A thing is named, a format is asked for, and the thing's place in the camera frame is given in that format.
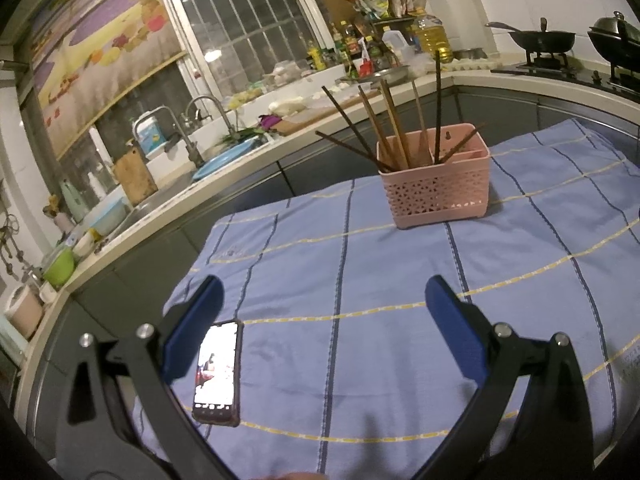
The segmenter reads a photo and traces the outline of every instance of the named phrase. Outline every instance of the light green bowl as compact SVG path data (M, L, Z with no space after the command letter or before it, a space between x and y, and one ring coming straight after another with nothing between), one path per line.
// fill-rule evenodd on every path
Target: light green bowl
M76 269L76 262L71 248L56 247L50 256L51 263L45 267L43 277L55 288L63 286Z

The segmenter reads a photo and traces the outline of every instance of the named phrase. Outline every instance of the basket hole pattern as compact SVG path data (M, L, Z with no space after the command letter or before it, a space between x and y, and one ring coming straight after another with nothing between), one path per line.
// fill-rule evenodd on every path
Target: basket hole pattern
M393 216L478 206L486 202L488 175L469 171L455 176L435 176L406 184L385 184Z

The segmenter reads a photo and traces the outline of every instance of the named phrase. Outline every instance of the wooden chopstick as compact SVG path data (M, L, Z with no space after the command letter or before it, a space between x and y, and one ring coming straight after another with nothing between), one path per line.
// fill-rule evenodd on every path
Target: wooden chopstick
M427 128L424 126L424 116L422 114L422 107L420 106L420 96L418 95L418 89L415 87L415 81L413 79L411 81L411 86L414 89L415 107L418 108L418 118L420 119L420 138L418 139L417 153L417 155L420 155L422 153L422 142L427 136ZM427 166L430 166L431 164L433 164L433 159L431 158L431 153L428 146L425 155L427 159Z
M376 133L376 135L378 136L378 140L380 141L382 152L385 154L387 160L389 160L395 168L399 168L400 165L398 164L398 160L396 159L396 154L391 150L389 141L386 139L386 135L380 127L378 118L376 117L373 108L371 108L371 103L369 103L367 95L364 93L364 90L361 86L358 86L358 91L360 92L360 97L362 98L364 109L367 111L367 115L369 116L369 121L371 121L371 125L373 126L373 131Z
M468 143L471 140L471 137L473 137L480 128L484 127L485 125L486 123L481 123L480 125L476 126L473 130L471 130L468 134L466 134L465 137L449 151L449 153L447 153L445 156L442 157L442 160L440 161L440 163L444 164L445 162L447 162L457 151L460 150L460 148L462 148L462 146L464 146L466 143Z
M356 128L356 125L353 124L351 122L351 119L349 118L349 116L344 113L344 110L342 109L342 107L338 104L338 101L335 100L335 97L331 94L331 92L329 92L329 90L327 89L326 86L322 87L322 90L324 90L324 93L326 94L326 96L329 98L329 100L334 104L335 108L340 112L340 115L342 116L342 118L347 121L347 124L349 125L349 127L352 129L353 133L356 135L356 137L358 138L358 140L360 141L360 144L362 144L362 147L364 148L364 150L369 154L369 157L372 160L377 160L376 156L373 154L373 151L371 150L371 148L369 147L369 145L367 144L367 141L364 140L364 137L360 134L360 132L358 131L358 129Z
M386 111L389 114L389 120L394 129L394 135L396 136L396 144L398 145L398 151L400 151L401 162L403 163L402 169L408 170L411 168L409 163L409 157L407 155L408 148L406 142L406 136L400 128L400 121L398 119L398 111L394 104L394 99L391 97L391 90L389 90L389 84L385 79L380 80L380 90L382 91L382 97L385 99Z
M442 127L442 77L440 75L440 51L436 50L436 145L433 163L440 163L440 129Z
M392 168L390 165L388 165L387 163L382 162L381 160L377 160L375 157L371 158L369 155L367 155L367 153L361 152L359 149L354 148L353 146L350 146L347 143L342 142L341 140L334 139L332 136L325 135L324 133L319 132L317 130L316 130L316 135L318 137L322 137L323 139L328 140L329 142L332 142L332 143L336 144L337 146L341 146L343 148L346 148L350 152L357 153L358 155L363 156L367 160L370 160L371 162L373 162L378 167L378 169L380 171L389 171L389 172L397 171L394 168Z

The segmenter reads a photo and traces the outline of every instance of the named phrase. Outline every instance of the blue gripper pad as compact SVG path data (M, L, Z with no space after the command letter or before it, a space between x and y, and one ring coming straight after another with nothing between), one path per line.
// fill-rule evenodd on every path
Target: blue gripper pad
M184 304L174 305L166 314L165 319L184 312L164 341L161 375L165 383L184 377L190 371L202 340L224 303L222 282L216 276L207 276L188 301L186 309Z
M433 276L424 290L427 308L436 322L460 372L480 388L488 375L486 339L478 329L491 330L478 307L458 299L442 276Z

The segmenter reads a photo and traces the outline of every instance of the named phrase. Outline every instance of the metal faucet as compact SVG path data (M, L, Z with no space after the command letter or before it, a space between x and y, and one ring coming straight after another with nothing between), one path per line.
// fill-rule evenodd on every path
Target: metal faucet
M187 117L189 117L189 110L193 106L193 104L196 103L197 101L201 101L203 99L208 99L209 101L213 101L213 104L216 106L216 108L220 112L220 115L222 116L222 120L225 121L226 129L229 131L229 135L231 135L231 137L233 139L239 140L240 139L240 135L238 135L238 133L236 132L236 129L231 124L231 121L226 116L225 108L223 107L223 105L222 105L222 103L220 101L218 101L215 97L213 97L213 95L203 94L203 95L198 95L198 96L194 97L189 102L189 104L187 105L187 109L184 111L184 114ZM200 114L200 110L197 110L196 111L196 120L202 120L202 117L199 114Z
M184 139L184 143L185 143L185 145L187 147L187 153L189 153L189 160L196 165L196 168L201 168L202 166L204 166L204 159L202 158L202 155L200 155L200 152L198 151L195 143L184 132L184 130L180 126L180 123L178 122L178 119L176 119L175 114L171 110L171 108L169 108L166 105L161 105L158 108L154 108L150 112L145 112L144 114L140 115L140 117L138 117L137 120L133 123L133 126L132 126L133 136L137 139L138 138L138 126L140 125L140 123L142 121L144 121L146 118L154 116L158 111L160 111L162 109L165 109L165 110L169 111L169 114L171 115L171 118L174 121L174 126L178 130L178 134Z

